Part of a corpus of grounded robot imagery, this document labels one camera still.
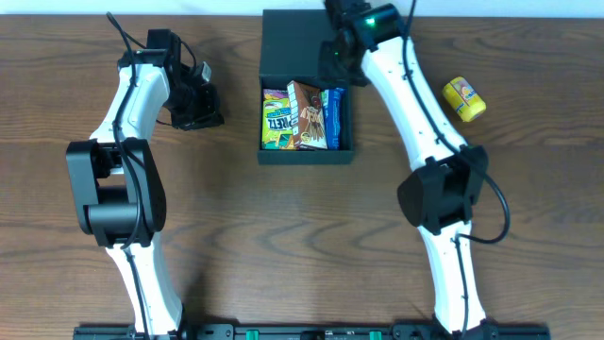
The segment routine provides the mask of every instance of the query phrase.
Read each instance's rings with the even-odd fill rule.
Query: yellow can
[[[464,122],[475,120],[487,110],[487,104],[462,76],[446,84],[443,95]]]

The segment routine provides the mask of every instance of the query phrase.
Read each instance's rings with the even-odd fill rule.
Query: open box
[[[326,81],[319,77],[319,56],[323,41],[331,41],[331,29],[324,10],[266,9],[262,14],[260,54],[260,164],[349,164],[352,145],[352,108],[349,84],[345,80]],[[340,106],[339,150],[263,150],[262,91],[287,90],[290,81],[299,81],[321,90],[345,89]]]

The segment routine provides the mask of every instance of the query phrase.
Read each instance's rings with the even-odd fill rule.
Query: snack package
[[[264,89],[262,91],[262,94],[263,94],[262,98],[264,100],[278,100],[278,99],[288,98],[287,91],[285,91],[285,90]]]
[[[286,91],[264,90],[262,101],[262,149],[295,150],[292,111]]]
[[[321,91],[292,81],[287,85],[292,105],[292,133],[299,149],[327,149]]]
[[[345,89],[335,88],[321,92],[323,114],[325,115],[325,134],[329,150],[340,149],[340,102]]]

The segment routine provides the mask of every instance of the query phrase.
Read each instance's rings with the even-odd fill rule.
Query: black cable
[[[141,283],[139,282],[139,272],[136,270],[136,264],[134,263],[134,257],[130,253],[130,249],[124,250],[126,259],[130,264],[130,270],[132,271],[132,279],[134,280],[134,288],[136,289],[136,296],[139,299],[139,306],[141,307],[141,319],[143,320],[144,328],[144,340],[149,340],[149,329],[147,327],[147,318],[144,315],[144,303],[143,293],[141,292]]]
[[[465,333],[467,331],[469,306],[468,306],[468,296],[467,296],[468,295],[467,282],[465,280],[465,271],[463,270],[463,259],[461,258],[460,238],[465,238],[470,241],[475,241],[475,242],[478,242],[478,243],[481,243],[484,245],[492,245],[492,244],[501,242],[503,239],[506,238],[506,236],[508,235],[508,232],[510,231],[510,223],[511,223],[510,222],[510,207],[508,206],[508,201],[506,200],[505,196],[503,196],[501,189],[499,189],[499,186],[495,183],[495,181],[489,175],[487,175],[486,172],[482,171],[471,160],[469,160],[467,157],[465,157],[455,146],[453,146],[446,139],[444,134],[439,130],[438,126],[436,125],[436,123],[434,122],[432,117],[430,116],[430,114],[428,112],[428,108],[426,108],[426,104],[422,100],[421,95],[419,94],[419,92],[417,91],[417,88],[415,87],[415,83],[413,82],[411,70],[409,68],[409,62],[407,60],[407,41],[409,40],[409,36],[411,33],[411,22],[413,19],[413,14],[415,12],[416,2],[417,2],[417,0],[411,0],[411,9],[410,9],[409,15],[407,17],[405,31],[403,32],[403,68],[405,71],[403,79],[407,79],[409,81],[409,85],[411,87],[411,90],[413,91],[413,95],[415,96],[415,99],[417,100],[417,103],[419,104],[419,106],[422,108],[422,111],[424,112],[424,115],[426,116],[426,119],[428,120],[430,126],[434,130],[437,141],[440,141],[441,143],[443,143],[443,145],[445,145],[446,148],[448,148],[454,155],[459,157],[463,162],[465,162],[468,166],[470,166],[479,176],[484,178],[484,180],[493,189],[493,192],[499,199],[499,202],[501,203],[501,209],[503,210],[503,215],[504,215],[503,230],[494,239],[481,239],[476,236],[458,233],[456,235],[455,239],[452,240],[455,243],[455,246],[457,249],[458,260],[460,263],[460,271],[461,271],[461,282],[463,284],[463,299],[464,299],[464,305],[465,305],[465,313],[464,313],[464,317],[463,317],[463,328],[462,328],[461,337],[460,337],[460,339],[462,339],[465,336]]]
[[[470,303],[468,301],[468,284],[465,280],[465,270],[463,269],[463,259],[461,258],[461,242],[459,236],[451,240],[455,244],[455,250],[457,251],[457,261],[460,263],[461,271],[461,284],[463,285],[463,308],[465,313],[463,314],[463,326],[461,327],[460,339],[463,339],[465,332],[468,330],[468,314],[470,312]]]
[[[189,47],[189,45],[187,45],[186,42],[183,42],[181,40],[180,43],[182,43],[182,45],[185,46],[187,51],[189,51],[189,53],[191,54],[191,57],[193,57],[193,67],[191,68],[191,71],[189,72],[189,76],[191,77],[193,75],[193,73],[195,72],[195,68],[197,67],[197,58],[195,57],[195,54],[193,53],[192,49]]]
[[[134,167],[132,166],[130,157],[126,154],[126,151],[124,149],[124,146],[122,145],[122,141],[120,141],[120,136],[119,136],[119,130],[121,129],[120,124],[122,121],[122,116],[124,115],[124,109],[126,108],[128,99],[132,95],[132,91],[134,91],[134,88],[136,87],[136,64],[134,63],[134,54],[132,53],[132,48],[130,47],[130,43],[128,42],[126,33],[120,27],[120,24],[118,24],[118,22],[115,20],[115,18],[113,17],[113,15],[110,12],[107,12],[107,18],[109,19],[109,22],[115,28],[117,28],[117,30],[120,32],[120,35],[122,36],[122,39],[124,40],[124,44],[126,45],[127,55],[128,55],[128,58],[130,59],[130,66],[132,67],[132,76],[130,77],[130,86],[128,86],[128,88],[126,90],[124,99],[122,99],[122,103],[120,103],[120,107],[118,108],[118,110],[115,114],[115,119],[113,120],[113,123],[111,125],[112,125],[112,129],[113,129],[113,140],[115,141],[115,145],[116,145],[118,151],[120,152],[120,156],[122,157],[123,163],[126,166],[126,169],[128,170],[130,177],[132,178],[132,183],[134,185],[134,192],[136,193],[136,203],[137,204],[136,204],[136,220],[134,222],[134,228],[132,229],[132,232],[130,233],[130,236],[128,237],[126,242],[121,246],[121,249],[126,254],[126,258],[128,259],[128,262],[130,263],[130,269],[132,270],[134,286],[136,287],[136,292],[137,292],[137,296],[139,298],[140,307],[141,307],[141,316],[143,318],[144,339],[149,340],[149,331],[147,329],[147,320],[146,320],[146,317],[144,314],[143,297],[142,297],[142,293],[141,293],[141,287],[140,287],[140,283],[139,283],[138,273],[136,271],[136,266],[134,265],[134,262],[132,261],[132,255],[130,254],[129,249],[127,249],[136,239],[139,227],[140,227],[141,223],[143,223],[143,214],[144,214],[143,194],[141,193],[141,184],[139,183],[139,178],[137,177],[136,172],[134,171]]]
[[[115,20],[115,17],[113,17],[113,14],[111,14],[110,12],[107,12],[107,17],[109,19],[109,22],[113,25],[113,27],[115,27],[117,30],[119,30],[121,32],[124,32],[124,34],[126,35],[126,37],[128,39],[130,39],[131,42],[137,44],[140,48],[146,48],[146,47],[144,47],[144,45],[142,43],[140,43],[136,39],[132,38],[131,35],[129,35],[126,31],[124,31],[122,29],[122,27],[120,26],[120,24],[117,23],[117,20]]]
[[[121,249],[126,249],[136,239],[136,235],[139,230],[139,225],[143,222],[143,194],[141,193],[141,184],[139,183],[139,178],[136,176],[136,172],[134,171],[132,162],[130,161],[130,158],[126,154],[126,151],[124,150],[124,146],[122,145],[122,141],[120,141],[120,136],[119,136],[119,130],[122,129],[121,121],[122,121],[122,116],[124,115],[124,109],[126,108],[128,99],[132,95],[132,91],[136,87],[136,65],[134,63],[134,54],[132,53],[132,48],[130,48],[130,43],[128,42],[126,33],[120,27],[120,24],[118,24],[118,22],[115,20],[115,18],[113,17],[113,14],[111,14],[110,12],[107,12],[107,18],[109,19],[109,22],[115,28],[117,28],[117,30],[120,32],[120,35],[122,35],[122,39],[124,40],[124,44],[126,45],[127,55],[128,55],[128,58],[130,59],[130,66],[132,67],[132,76],[130,77],[130,86],[128,86],[128,89],[126,90],[124,99],[122,99],[122,103],[120,103],[120,107],[118,108],[117,113],[115,114],[115,119],[113,120],[113,123],[112,123],[113,140],[115,141],[115,145],[116,145],[118,151],[120,152],[120,156],[122,157],[123,163],[126,166],[126,169],[128,170],[128,173],[130,174],[130,177],[132,178],[132,183],[134,184],[134,192],[136,194],[136,220],[134,223],[134,229],[130,233],[130,236],[128,237],[126,242],[121,246]]]

